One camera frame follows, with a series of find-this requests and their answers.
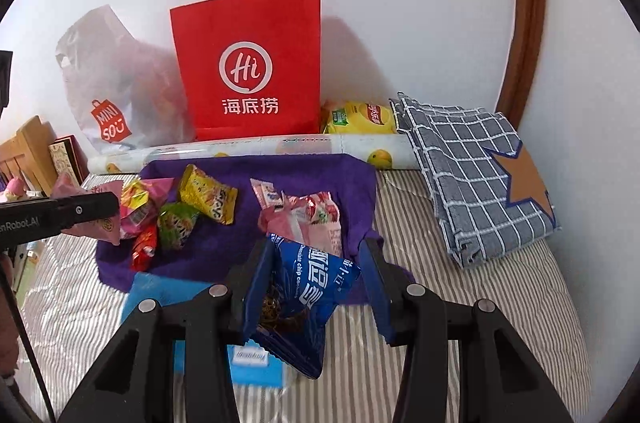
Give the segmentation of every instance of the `blue snack bag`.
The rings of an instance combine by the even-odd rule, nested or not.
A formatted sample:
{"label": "blue snack bag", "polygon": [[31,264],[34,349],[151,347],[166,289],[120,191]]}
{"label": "blue snack bag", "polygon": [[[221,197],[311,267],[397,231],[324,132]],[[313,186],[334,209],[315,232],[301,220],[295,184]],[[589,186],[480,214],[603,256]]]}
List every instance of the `blue snack bag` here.
{"label": "blue snack bag", "polygon": [[279,235],[262,313],[252,336],[300,373],[318,378],[324,359],[324,326],[360,275],[357,265]]}

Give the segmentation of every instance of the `green candy wrapper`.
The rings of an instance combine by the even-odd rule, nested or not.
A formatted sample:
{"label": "green candy wrapper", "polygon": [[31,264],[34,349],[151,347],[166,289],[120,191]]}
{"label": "green candy wrapper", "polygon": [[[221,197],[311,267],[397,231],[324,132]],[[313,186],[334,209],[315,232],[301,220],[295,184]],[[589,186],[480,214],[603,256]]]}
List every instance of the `green candy wrapper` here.
{"label": "green candy wrapper", "polygon": [[158,236],[161,249],[182,249],[196,220],[197,209],[186,203],[167,203],[158,214]]}

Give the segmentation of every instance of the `pink snack package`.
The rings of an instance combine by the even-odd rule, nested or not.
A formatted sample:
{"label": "pink snack package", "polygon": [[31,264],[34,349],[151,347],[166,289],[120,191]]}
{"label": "pink snack package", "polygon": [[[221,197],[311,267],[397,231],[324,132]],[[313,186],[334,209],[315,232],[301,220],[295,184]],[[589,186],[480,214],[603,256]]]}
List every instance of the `pink snack package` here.
{"label": "pink snack package", "polygon": [[124,187],[120,201],[120,238],[133,239],[155,223],[174,178],[136,179]]}
{"label": "pink snack package", "polygon": [[[111,192],[115,194],[120,200],[122,196],[122,186],[124,181],[116,180],[109,181],[102,185],[97,185],[91,190],[84,190],[82,187],[78,187],[72,183],[68,174],[62,174],[58,176],[56,183],[53,185],[50,197],[66,198],[67,196],[80,196],[82,194],[96,194],[98,192]],[[68,235],[75,235],[76,237],[90,237],[92,239],[100,239],[101,241],[108,241],[113,246],[120,245],[120,214],[116,213],[109,219],[98,219],[97,221],[88,221],[86,223],[79,223],[71,228],[62,230],[62,233]]]}
{"label": "pink snack package", "polygon": [[262,207],[262,231],[342,257],[340,210],[331,193],[280,196],[272,183],[252,179],[251,184]]}

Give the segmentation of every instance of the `picture frame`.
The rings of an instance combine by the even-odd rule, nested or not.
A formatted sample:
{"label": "picture frame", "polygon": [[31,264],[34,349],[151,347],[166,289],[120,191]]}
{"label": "picture frame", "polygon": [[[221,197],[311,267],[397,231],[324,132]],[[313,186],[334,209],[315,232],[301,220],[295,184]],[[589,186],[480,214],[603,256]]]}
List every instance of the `picture frame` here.
{"label": "picture frame", "polygon": [[49,153],[58,176],[69,174],[73,183],[80,186],[89,172],[81,159],[76,137],[69,135],[54,140],[49,145]]}

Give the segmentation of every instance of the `red paper bag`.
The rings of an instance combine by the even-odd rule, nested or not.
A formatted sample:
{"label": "red paper bag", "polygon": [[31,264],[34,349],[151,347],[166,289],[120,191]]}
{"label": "red paper bag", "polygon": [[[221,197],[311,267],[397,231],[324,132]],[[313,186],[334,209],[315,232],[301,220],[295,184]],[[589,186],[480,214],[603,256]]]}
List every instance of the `red paper bag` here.
{"label": "red paper bag", "polygon": [[171,22],[198,140],[319,132],[320,0],[206,0]]}

